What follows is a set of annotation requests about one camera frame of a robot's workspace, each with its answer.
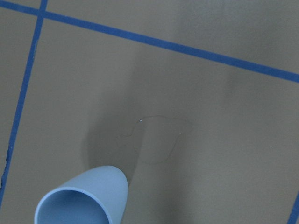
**gray tile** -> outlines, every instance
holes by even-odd
[[[41,4],[41,0],[9,0],[9,2],[33,8],[39,8]]]
[[[124,224],[286,223],[298,94],[296,83],[45,20],[1,220],[31,223],[47,191],[109,164],[130,181]]]
[[[51,0],[47,10],[299,72],[299,5],[294,0]]]
[[[35,18],[0,8],[0,173],[26,67]]]

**cup rim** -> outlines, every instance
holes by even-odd
[[[76,188],[76,187],[58,187],[50,192],[48,192],[44,197],[42,197],[42,199],[39,201],[37,207],[36,207],[36,211],[35,211],[35,215],[34,215],[34,223],[37,224],[37,216],[39,213],[39,210],[42,206],[42,204],[44,203],[44,201],[46,201],[51,195],[59,192],[59,191],[65,191],[65,190],[72,190],[72,191],[76,191],[76,192],[80,192],[82,194],[85,194],[87,196],[89,196],[91,199],[93,199],[104,211],[105,215],[107,216],[108,222],[109,224],[112,224],[112,219],[111,216],[107,210],[107,208],[104,206],[104,204],[92,193],[88,192],[87,190],[81,189],[81,188]]]

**blue cup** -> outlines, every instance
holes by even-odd
[[[35,224],[119,224],[128,182],[118,168],[88,170],[50,191],[39,202]]]

